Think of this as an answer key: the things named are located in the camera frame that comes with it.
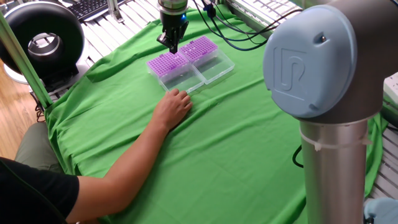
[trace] clear plastic box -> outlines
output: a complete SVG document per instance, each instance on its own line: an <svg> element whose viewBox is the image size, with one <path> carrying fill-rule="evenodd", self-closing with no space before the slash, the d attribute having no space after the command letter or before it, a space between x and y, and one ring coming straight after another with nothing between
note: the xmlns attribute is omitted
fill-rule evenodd
<svg viewBox="0 0 398 224"><path fill-rule="evenodd" d="M231 71L235 64L210 39L202 36L180 47L176 54L167 52L147 62L149 73L170 91L187 93L209 84Z"/></svg>
<svg viewBox="0 0 398 224"><path fill-rule="evenodd" d="M222 77L235 67L235 64L221 50L215 50L192 64L205 77L206 84Z"/></svg>
<svg viewBox="0 0 398 224"><path fill-rule="evenodd" d="M231 71L235 64L206 36L201 36L180 47L184 55L209 84Z"/></svg>
<svg viewBox="0 0 398 224"><path fill-rule="evenodd" d="M200 72L180 53L167 52L147 62L147 65L149 73L165 91L177 88L190 93L205 83Z"/></svg>

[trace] power strip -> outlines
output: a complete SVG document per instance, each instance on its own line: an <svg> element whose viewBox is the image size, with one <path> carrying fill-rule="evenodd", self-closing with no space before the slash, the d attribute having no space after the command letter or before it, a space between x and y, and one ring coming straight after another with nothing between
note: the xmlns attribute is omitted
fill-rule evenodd
<svg viewBox="0 0 398 224"><path fill-rule="evenodd" d="M391 75L384 80L384 92L398 104L398 73Z"/></svg>

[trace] keyboard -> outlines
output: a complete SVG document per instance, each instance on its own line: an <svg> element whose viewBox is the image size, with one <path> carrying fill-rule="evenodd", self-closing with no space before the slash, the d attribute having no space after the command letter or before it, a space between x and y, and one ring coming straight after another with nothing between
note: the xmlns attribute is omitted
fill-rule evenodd
<svg viewBox="0 0 398 224"><path fill-rule="evenodd" d="M69 6L68 9L82 22L95 14L105 13L108 8L106 0L80 0L78 3Z"/></svg>

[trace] black shirt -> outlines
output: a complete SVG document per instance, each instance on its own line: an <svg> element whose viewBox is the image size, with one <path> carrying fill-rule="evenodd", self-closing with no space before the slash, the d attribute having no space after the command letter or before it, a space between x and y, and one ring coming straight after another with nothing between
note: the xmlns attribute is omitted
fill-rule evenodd
<svg viewBox="0 0 398 224"><path fill-rule="evenodd" d="M15 174L38 190L66 218L79 193L78 177L38 170L0 157ZM61 223L38 196L28 191L0 166L0 223Z"/></svg>

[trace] hand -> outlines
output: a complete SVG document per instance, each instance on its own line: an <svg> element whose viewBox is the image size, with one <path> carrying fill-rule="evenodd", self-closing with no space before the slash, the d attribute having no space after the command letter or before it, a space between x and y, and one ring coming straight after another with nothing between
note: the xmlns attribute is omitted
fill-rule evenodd
<svg viewBox="0 0 398 224"><path fill-rule="evenodd" d="M158 102L152 121L157 125L163 125L170 131L178 125L191 108L192 102L187 92L179 92L178 89L174 89L167 92Z"/></svg>

